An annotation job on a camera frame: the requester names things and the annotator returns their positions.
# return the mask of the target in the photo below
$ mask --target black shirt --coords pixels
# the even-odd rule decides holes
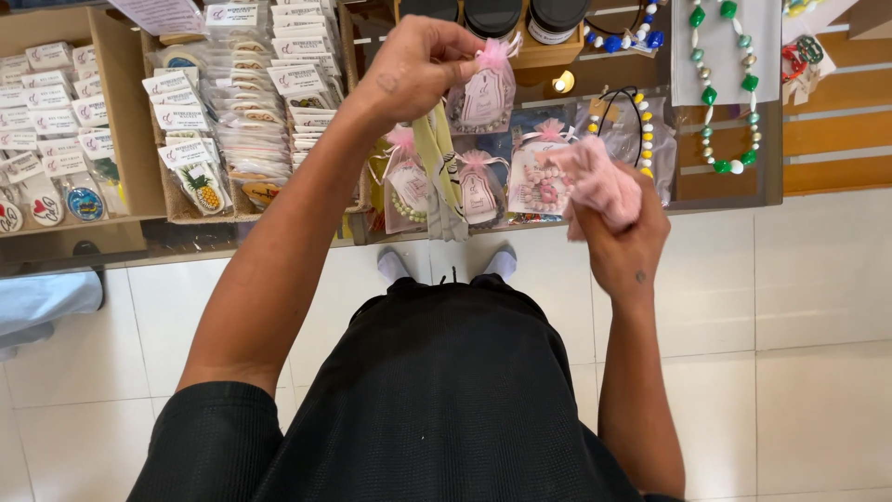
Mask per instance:
[[[539,307],[478,282],[366,303],[284,437],[262,389],[179,391],[129,500],[642,496],[580,423],[564,345]]]

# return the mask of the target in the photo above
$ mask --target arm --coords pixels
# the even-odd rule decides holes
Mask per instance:
[[[635,488],[684,498],[684,463],[666,400],[654,315],[654,276],[670,224],[651,179],[633,175],[643,192],[641,215],[623,234],[612,235],[598,214],[574,206],[595,280],[613,303],[598,435]]]
[[[471,77],[483,48],[458,24],[407,16],[356,91],[227,265],[198,324],[177,390],[242,381],[270,395],[322,273],[368,152]],[[431,58],[445,63],[431,63]]]

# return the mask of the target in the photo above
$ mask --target jar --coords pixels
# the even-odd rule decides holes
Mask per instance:
[[[508,42],[523,10],[522,0],[465,0],[465,27],[478,38]]]
[[[401,0],[400,17],[407,14],[458,21],[458,0]]]
[[[589,10],[589,0],[530,0],[526,28],[546,46],[564,43]]]

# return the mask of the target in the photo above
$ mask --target foot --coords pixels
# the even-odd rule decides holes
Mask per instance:
[[[397,279],[412,277],[406,270],[406,265],[403,264],[400,255],[390,246],[383,247],[378,253],[378,271],[391,284]]]
[[[78,244],[75,244],[74,249],[71,250],[71,255],[73,256],[99,255],[100,253],[99,247],[89,240],[81,240]],[[99,310],[105,305],[105,267],[103,265],[94,265],[90,268],[92,268],[93,271],[96,272],[96,275],[99,276],[99,284],[103,287],[103,299],[99,302],[99,307],[96,308],[96,310]]]
[[[506,244],[496,251],[496,254],[490,261],[490,266],[486,267],[483,273],[497,273],[502,280],[507,281],[511,275],[517,270],[517,254],[510,244]]]

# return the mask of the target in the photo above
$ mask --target tattoo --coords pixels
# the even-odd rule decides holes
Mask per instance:
[[[400,86],[400,82],[390,73],[382,73],[378,75],[378,78],[375,79],[375,83],[377,83],[378,87],[387,94],[395,93],[396,89]]]

